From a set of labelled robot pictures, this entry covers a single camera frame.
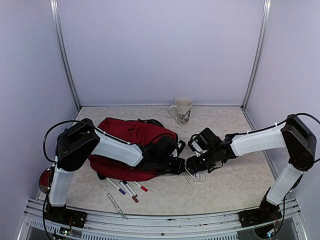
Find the white charger with cable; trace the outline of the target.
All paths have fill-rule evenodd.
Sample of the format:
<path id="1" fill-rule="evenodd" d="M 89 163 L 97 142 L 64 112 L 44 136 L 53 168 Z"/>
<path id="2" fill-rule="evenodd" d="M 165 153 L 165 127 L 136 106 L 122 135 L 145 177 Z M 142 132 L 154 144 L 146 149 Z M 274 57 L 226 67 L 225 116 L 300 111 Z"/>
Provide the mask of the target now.
<path id="1" fill-rule="evenodd" d="M 166 174 L 166 176 L 171 181 L 178 181 L 182 176 L 184 176 L 187 183 L 195 189 L 202 188 L 208 181 L 208 174 L 204 172 L 195 174 L 183 172 L 178 175 Z"/>

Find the red backpack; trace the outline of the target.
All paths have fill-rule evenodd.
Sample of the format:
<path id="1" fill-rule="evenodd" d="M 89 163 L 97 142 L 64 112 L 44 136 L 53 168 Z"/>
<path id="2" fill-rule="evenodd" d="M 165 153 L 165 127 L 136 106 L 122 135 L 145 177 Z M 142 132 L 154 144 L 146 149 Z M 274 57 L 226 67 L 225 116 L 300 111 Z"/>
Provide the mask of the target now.
<path id="1" fill-rule="evenodd" d="M 122 120 L 107 117 L 97 129 L 86 131 L 94 145 L 89 162 L 98 178 L 147 181 L 157 175 L 145 163 L 173 157 L 179 137 L 155 119 Z"/>

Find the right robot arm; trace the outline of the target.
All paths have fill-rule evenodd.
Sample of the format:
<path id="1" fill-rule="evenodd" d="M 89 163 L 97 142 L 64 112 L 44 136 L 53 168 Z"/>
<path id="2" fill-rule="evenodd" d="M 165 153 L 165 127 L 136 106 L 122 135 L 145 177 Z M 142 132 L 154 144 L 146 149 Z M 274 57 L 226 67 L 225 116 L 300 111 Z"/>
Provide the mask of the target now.
<path id="1" fill-rule="evenodd" d="M 225 164 L 230 159 L 247 154 L 263 152 L 270 160 L 271 153 L 286 151 L 286 166 L 277 173 L 274 185 L 265 194 L 263 205 L 255 212 L 260 222 L 266 222 L 275 214 L 275 207 L 299 184 L 304 173 L 318 162 L 315 158 L 317 138 L 300 116 L 319 121 L 308 113 L 290 114 L 274 125 L 227 134 L 224 139 L 205 128 L 189 140 L 188 145 L 196 154 L 186 160 L 185 169 L 189 174 L 212 172 L 217 163 Z"/>

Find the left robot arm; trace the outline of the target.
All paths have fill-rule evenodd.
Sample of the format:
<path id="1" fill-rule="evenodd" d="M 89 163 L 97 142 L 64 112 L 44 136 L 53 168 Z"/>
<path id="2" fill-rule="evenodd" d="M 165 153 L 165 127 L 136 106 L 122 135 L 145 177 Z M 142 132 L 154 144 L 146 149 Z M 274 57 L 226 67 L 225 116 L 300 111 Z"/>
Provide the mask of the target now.
<path id="1" fill-rule="evenodd" d="M 183 172 L 185 161 L 180 154 L 185 146 L 177 133 L 155 119 L 107 117 L 99 126 L 89 118 L 76 121 L 57 137 L 49 212 L 61 223 L 70 218 L 64 207 L 67 193 L 85 161 L 103 178 L 143 182 Z"/>

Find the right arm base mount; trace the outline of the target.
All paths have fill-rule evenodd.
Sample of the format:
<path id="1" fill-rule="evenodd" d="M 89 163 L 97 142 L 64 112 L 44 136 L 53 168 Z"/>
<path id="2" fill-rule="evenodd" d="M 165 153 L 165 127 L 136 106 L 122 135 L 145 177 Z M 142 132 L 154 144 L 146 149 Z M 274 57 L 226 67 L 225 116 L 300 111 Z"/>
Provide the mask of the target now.
<path id="1" fill-rule="evenodd" d="M 239 212 L 239 221 L 242 228 L 251 227 L 282 218 L 282 213 L 280 210 L 275 210 L 273 212 L 267 210 L 261 210 L 259 208 L 251 210 L 243 210 Z"/>

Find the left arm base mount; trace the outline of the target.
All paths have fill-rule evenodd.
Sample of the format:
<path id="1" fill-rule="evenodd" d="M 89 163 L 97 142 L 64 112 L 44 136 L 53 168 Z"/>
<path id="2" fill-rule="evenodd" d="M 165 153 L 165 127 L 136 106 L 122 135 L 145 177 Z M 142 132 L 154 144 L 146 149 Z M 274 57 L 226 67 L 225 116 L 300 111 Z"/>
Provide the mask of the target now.
<path id="1" fill-rule="evenodd" d="M 87 213 L 63 207 L 53 207 L 44 212 L 44 219 L 66 226 L 83 228 Z"/>

